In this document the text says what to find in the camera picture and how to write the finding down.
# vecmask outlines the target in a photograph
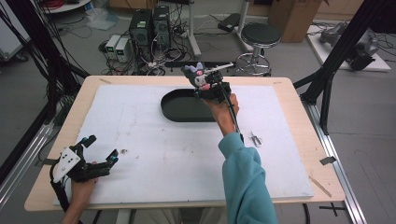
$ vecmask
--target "small metal part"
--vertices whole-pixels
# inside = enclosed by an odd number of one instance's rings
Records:
[[[258,136],[254,135],[253,132],[251,132],[251,137],[249,137],[249,138],[251,139],[251,141],[253,141],[254,146],[256,146],[256,147],[262,146],[261,139]]]

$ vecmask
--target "human hand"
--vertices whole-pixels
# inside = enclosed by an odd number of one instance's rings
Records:
[[[86,182],[75,182],[72,180],[72,201],[62,219],[63,224],[78,223],[81,214],[90,204],[91,194],[95,188],[98,178]]]
[[[231,105],[233,106],[233,111],[235,112],[235,115],[237,115],[239,111],[239,106],[238,106],[238,101],[236,99],[236,95],[234,93],[231,93],[230,101],[231,101]],[[233,123],[233,117],[231,116],[231,112],[230,109],[228,108],[226,101],[223,101],[220,104],[218,102],[210,101],[210,100],[204,100],[204,102],[212,110],[213,118],[218,123],[220,130],[224,136],[227,135],[228,133],[235,132],[235,124]]]

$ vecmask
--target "black stool seat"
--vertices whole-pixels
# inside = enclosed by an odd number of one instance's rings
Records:
[[[241,37],[252,47],[271,48],[279,42],[280,33],[270,25],[251,23],[244,26]]]

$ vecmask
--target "small plush toy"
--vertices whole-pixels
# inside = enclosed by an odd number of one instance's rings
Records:
[[[197,63],[196,67],[185,65],[181,67],[181,71],[184,73],[184,76],[189,79],[192,86],[202,91],[209,90],[210,84],[205,81],[205,67],[202,63]]]

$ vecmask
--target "person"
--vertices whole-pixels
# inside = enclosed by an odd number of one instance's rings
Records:
[[[230,101],[235,115],[237,115],[239,105],[234,93],[230,95]],[[208,209],[204,211],[205,217],[201,218],[200,223],[223,223],[224,220],[233,224],[277,223],[276,210],[265,185],[265,171],[262,168],[262,161],[256,148],[245,147],[241,135],[236,132],[233,117],[225,102],[219,104],[205,100],[205,104],[211,109],[213,118],[223,134],[223,138],[219,142],[219,150],[225,158],[222,166],[222,177],[226,199],[226,218],[222,218],[219,212],[213,212],[214,210],[221,212],[224,209]],[[81,215],[82,210],[80,209],[88,204],[93,185],[92,182],[86,187],[84,187],[85,183],[82,183],[82,185],[74,183],[72,185],[73,199],[69,209],[72,208],[73,210],[70,214],[67,210],[65,214],[65,217],[70,216],[72,219],[67,220],[78,221],[76,217]],[[216,217],[216,222],[208,221],[213,220],[213,217]],[[135,224],[180,223],[181,215],[178,209],[137,210],[134,221]]]

